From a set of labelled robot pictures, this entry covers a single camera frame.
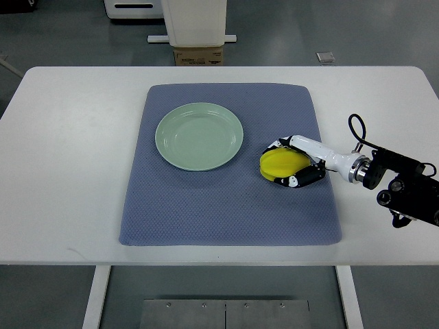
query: gray mat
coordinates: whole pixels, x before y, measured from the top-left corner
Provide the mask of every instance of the gray mat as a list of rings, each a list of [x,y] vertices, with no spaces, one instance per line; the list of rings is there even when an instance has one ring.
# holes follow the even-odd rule
[[[237,155],[211,171],[175,168],[156,149],[155,130],[174,108],[216,103],[244,129]],[[300,189],[259,173],[279,137],[320,141],[308,90],[287,84],[170,84],[146,99],[121,223],[124,245],[328,245],[342,237],[329,177]]]

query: cable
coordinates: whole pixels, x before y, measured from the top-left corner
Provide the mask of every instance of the cable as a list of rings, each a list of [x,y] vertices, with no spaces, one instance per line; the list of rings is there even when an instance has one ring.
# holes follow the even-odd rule
[[[361,137],[358,136],[358,134],[357,134],[357,132],[355,131],[355,128],[354,128],[354,126],[353,126],[353,124],[352,124],[352,119],[353,119],[353,118],[356,118],[356,119],[359,121],[359,124],[361,125],[361,129],[363,130],[363,132],[362,132],[362,134],[361,134]],[[366,125],[364,124],[363,119],[362,119],[358,114],[354,113],[354,114],[351,114],[351,115],[349,116],[349,119],[348,119],[348,125],[349,125],[349,129],[350,129],[351,132],[352,132],[352,135],[354,135],[354,137],[357,139],[357,141],[359,141],[361,144],[367,145],[367,146],[369,146],[369,147],[371,147],[371,148],[373,148],[373,149],[382,149],[382,147],[377,146],[377,145],[375,145],[375,144],[372,144],[372,143],[368,142],[368,141],[365,139],[365,138],[366,138]],[[359,150],[361,149],[362,146],[363,146],[363,145],[360,145],[360,146],[357,148],[357,151],[359,151]]]
[[[425,166],[430,166],[431,168],[433,168],[433,173],[430,175],[426,175],[427,177],[433,177],[433,176],[435,176],[435,174],[438,173],[438,170],[436,169],[436,166],[434,164],[432,164],[430,162],[422,162],[421,164],[425,165]]]

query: yellow sponge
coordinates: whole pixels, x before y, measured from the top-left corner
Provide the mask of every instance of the yellow sponge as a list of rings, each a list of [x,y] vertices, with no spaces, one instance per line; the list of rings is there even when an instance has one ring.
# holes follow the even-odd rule
[[[309,165],[311,162],[306,155],[286,148],[265,152],[259,161],[261,175],[270,181],[293,176]]]

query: metal plate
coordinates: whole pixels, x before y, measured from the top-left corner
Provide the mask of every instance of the metal plate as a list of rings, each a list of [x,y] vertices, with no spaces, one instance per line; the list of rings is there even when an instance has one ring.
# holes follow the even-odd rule
[[[332,51],[325,51],[322,53],[316,53],[318,61],[320,63],[334,63],[335,57],[332,54]]]
[[[224,329],[223,300],[144,300],[140,329]]]
[[[227,329],[311,329],[306,300],[228,300]]]
[[[145,300],[140,329],[311,329],[306,300]]]

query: green plate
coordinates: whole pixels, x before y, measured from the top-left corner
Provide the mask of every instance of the green plate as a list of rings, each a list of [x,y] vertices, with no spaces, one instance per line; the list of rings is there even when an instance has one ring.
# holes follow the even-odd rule
[[[180,106],[160,121],[156,146],[172,165],[206,171],[228,162],[241,147],[244,132],[238,118],[212,103]]]

